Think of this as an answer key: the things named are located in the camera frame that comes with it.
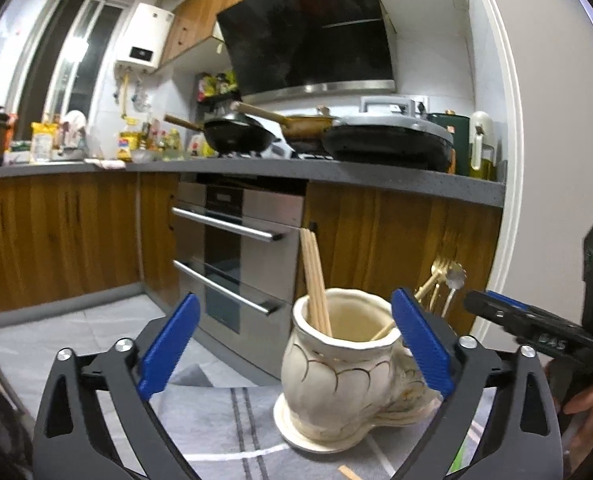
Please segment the person's right hand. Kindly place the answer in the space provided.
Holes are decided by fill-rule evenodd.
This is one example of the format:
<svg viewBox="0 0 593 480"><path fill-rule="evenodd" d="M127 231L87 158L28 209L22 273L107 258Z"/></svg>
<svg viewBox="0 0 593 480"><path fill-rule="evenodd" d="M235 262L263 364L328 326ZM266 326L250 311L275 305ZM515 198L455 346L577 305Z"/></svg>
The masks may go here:
<svg viewBox="0 0 593 480"><path fill-rule="evenodd" d="M554 404L557 412L587 415L569 446L568 471L565 472L565 477L569 477L589 457L593 449L593 386L578 393L565 406L561 406L557 398L554 398Z"/></svg>

